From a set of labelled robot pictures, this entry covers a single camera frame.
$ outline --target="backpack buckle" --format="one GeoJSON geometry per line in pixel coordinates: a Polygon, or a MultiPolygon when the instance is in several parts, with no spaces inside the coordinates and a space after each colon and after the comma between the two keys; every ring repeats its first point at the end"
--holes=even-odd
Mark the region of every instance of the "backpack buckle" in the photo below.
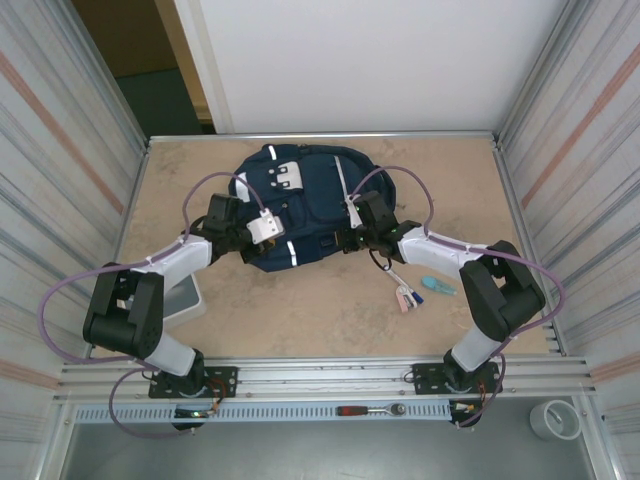
{"type": "Polygon", "coordinates": [[[283,190],[302,188],[302,176],[298,162],[283,163],[278,168],[270,169],[269,173],[276,177],[276,181],[271,182],[272,187],[279,187],[283,190]]]}

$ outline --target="beige floor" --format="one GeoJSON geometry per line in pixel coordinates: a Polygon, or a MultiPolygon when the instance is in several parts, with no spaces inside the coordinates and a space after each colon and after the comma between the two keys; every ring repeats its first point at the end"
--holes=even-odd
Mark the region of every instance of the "beige floor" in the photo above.
{"type": "MultiPolygon", "coordinates": [[[[234,171],[263,140],[204,140],[155,143],[123,253],[137,260],[175,240],[183,228],[182,200],[200,178],[234,171]]],[[[320,143],[296,139],[295,143],[320,143]]],[[[414,170],[434,197],[434,231],[477,243],[516,242],[514,227],[486,139],[349,138],[324,140],[367,153],[381,165],[414,170]]],[[[423,220],[427,204],[407,175],[392,172],[400,220],[423,220]]],[[[228,179],[213,179],[190,205],[202,215],[228,179]]],[[[396,270],[425,298],[402,314],[395,283],[366,252],[335,254],[319,263],[264,273],[230,254],[197,274],[207,313],[174,328],[178,340],[208,356],[355,356],[441,354],[471,325],[464,294],[448,297],[420,285],[423,267],[396,270]]],[[[511,353],[545,353],[542,330],[513,342],[511,353]]]]}

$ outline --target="red handle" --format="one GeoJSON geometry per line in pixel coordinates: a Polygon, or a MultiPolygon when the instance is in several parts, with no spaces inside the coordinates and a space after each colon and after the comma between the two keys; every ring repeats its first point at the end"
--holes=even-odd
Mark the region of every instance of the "red handle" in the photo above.
{"type": "Polygon", "coordinates": [[[337,407],[336,415],[339,417],[356,417],[369,413],[369,407],[337,407]]]}

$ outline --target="navy blue backpack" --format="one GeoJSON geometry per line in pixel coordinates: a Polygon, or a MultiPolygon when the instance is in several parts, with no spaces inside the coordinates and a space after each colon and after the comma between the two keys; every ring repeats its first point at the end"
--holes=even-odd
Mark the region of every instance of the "navy blue backpack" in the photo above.
{"type": "MultiPolygon", "coordinates": [[[[265,145],[247,158],[235,173],[256,189],[285,228],[275,247],[251,263],[274,272],[339,252],[336,234],[350,226],[345,189],[350,194],[375,168],[363,153],[324,145],[265,145]]],[[[374,175],[359,193],[371,190],[395,209],[396,189],[387,172],[374,175]]],[[[245,185],[232,180],[229,193],[244,201],[238,212],[242,221],[259,217],[245,185]]]]}

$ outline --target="corrugated metal wall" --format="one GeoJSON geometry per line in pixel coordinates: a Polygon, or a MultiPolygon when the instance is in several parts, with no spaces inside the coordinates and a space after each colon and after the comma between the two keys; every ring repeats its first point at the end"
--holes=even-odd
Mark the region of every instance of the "corrugated metal wall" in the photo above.
{"type": "Polygon", "coordinates": [[[506,162],[539,258],[569,292],[559,321],[592,367],[627,474],[640,475],[640,2],[591,2],[506,162]]]}
{"type": "MultiPolygon", "coordinates": [[[[0,478],[24,478],[60,359],[35,311],[47,287],[113,258],[144,145],[65,1],[0,3],[0,478]]],[[[91,283],[47,310],[81,354],[91,283]]]]}

